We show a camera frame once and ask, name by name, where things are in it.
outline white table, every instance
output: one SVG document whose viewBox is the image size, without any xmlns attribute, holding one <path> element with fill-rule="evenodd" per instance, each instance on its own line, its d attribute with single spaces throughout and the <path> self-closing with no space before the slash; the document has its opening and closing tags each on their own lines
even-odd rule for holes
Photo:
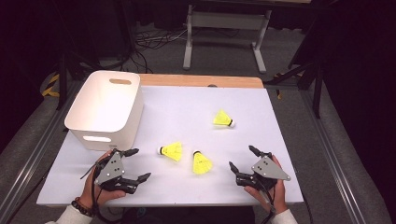
<svg viewBox="0 0 396 224">
<path fill-rule="evenodd" d="M 248 150 L 248 145 L 276 155 L 291 176 L 291 181 L 285 181 L 286 201 L 303 201 L 266 89 L 143 86 L 142 90 L 145 107 L 133 145 L 140 151 L 122 159 L 126 171 L 123 177 L 136 179 L 147 172 L 151 176 L 134 195 L 108 202 L 108 206 L 257 204 L 236 186 L 228 163 L 232 161 L 241 172 L 252 174 L 250 167 L 259 158 Z M 212 120 L 221 108 L 236 121 L 233 129 L 213 126 Z M 181 161 L 157 154 L 157 147 L 176 141 L 183 146 Z M 194 150 L 201 150 L 213 161 L 208 173 L 192 172 Z M 80 177 L 103 153 L 85 149 L 69 133 L 37 203 L 70 204 L 82 192 L 85 179 Z"/>
</svg>

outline yellow shuttlecock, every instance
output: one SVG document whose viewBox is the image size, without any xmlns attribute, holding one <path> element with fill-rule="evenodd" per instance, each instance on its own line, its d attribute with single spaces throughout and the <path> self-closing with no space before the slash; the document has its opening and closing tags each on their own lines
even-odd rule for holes
<svg viewBox="0 0 396 224">
<path fill-rule="evenodd" d="M 213 119 L 213 123 L 216 125 L 229 126 L 229 127 L 235 126 L 235 122 L 222 109 Z"/>
<path fill-rule="evenodd" d="M 172 160 L 180 161 L 181 153 L 182 153 L 181 143 L 175 142 L 166 147 L 159 147 L 158 153 L 160 155 L 164 155 L 168 158 L 171 158 Z"/>
<path fill-rule="evenodd" d="M 200 151 L 194 152 L 194 165 L 192 170 L 198 174 L 202 175 L 208 172 L 212 168 L 212 161 L 205 157 Z"/>
</svg>

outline hand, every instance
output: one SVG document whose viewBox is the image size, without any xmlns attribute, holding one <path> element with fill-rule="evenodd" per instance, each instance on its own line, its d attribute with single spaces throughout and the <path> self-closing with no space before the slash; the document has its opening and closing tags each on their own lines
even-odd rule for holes
<svg viewBox="0 0 396 224">
<path fill-rule="evenodd" d="M 100 161 L 101 159 L 104 159 L 105 157 L 107 157 L 108 155 L 110 155 L 111 150 L 109 150 L 108 152 L 106 152 L 101 158 L 99 158 L 98 161 Z M 79 201 L 86 207 L 92 209 L 92 179 L 93 179 L 93 172 L 96 169 L 96 167 L 94 167 L 91 170 L 91 173 L 88 175 L 87 180 L 85 181 L 85 186 L 84 186 L 84 190 L 82 191 L 81 196 L 79 197 Z M 94 187 L 95 190 L 95 199 L 98 197 L 101 189 L 99 186 L 95 185 Z M 113 200 L 113 199 L 118 199 L 121 197 L 125 197 L 125 192 L 122 190 L 114 190 L 114 191 L 107 191 L 107 190 L 102 190 L 102 192 L 100 193 L 99 199 L 98 199 L 98 204 L 99 205 L 103 205 L 105 202 L 109 201 L 109 200 Z"/>
<path fill-rule="evenodd" d="M 276 165 L 278 165 L 280 168 L 282 168 L 280 166 L 279 161 L 277 160 L 277 158 L 273 155 L 273 161 L 274 163 L 276 163 Z M 271 197 L 274 199 L 274 207 L 276 210 L 276 215 L 280 214 L 286 210 L 288 210 L 288 207 L 286 206 L 286 202 L 285 202 L 285 185 L 283 184 L 283 180 L 278 179 L 276 185 L 274 186 L 274 188 L 270 189 L 270 195 Z M 265 211 L 267 211 L 268 213 L 271 210 L 270 204 L 268 204 L 264 197 L 262 197 L 262 195 L 253 187 L 251 186 L 245 186 L 244 187 L 245 191 L 247 193 L 249 193 L 251 196 L 253 196 L 253 198 L 257 199 L 257 201 L 259 201 L 259 203 L 262 205 L 262 207 L 265 209 Z"/>
</svg>

